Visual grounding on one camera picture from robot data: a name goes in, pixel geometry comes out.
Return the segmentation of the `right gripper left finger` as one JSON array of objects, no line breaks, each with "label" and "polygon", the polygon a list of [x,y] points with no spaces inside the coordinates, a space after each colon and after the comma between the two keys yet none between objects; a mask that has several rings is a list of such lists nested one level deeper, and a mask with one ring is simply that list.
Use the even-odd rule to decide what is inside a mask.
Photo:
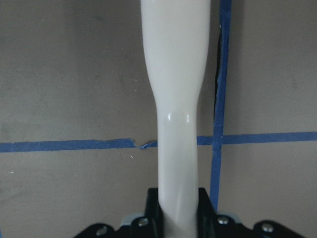
[{"label": "right gripper left finger", "polygon": [[116,230],[111,225],[95,223],[80,231],[75,238],[162,238],[163,215],[157,188],[149,188],[144,213],[123,218]]}]

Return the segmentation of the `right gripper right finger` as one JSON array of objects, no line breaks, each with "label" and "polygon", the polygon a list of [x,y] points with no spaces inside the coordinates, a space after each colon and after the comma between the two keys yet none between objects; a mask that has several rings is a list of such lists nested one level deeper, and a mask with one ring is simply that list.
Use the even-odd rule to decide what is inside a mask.
[{"label": "right gripper right finger", "polygon": [[272,220],[262,220],[247,228],[233,215],[215,211],[207,191],[199,188],[199,238],[302,238],[290,228]]}]

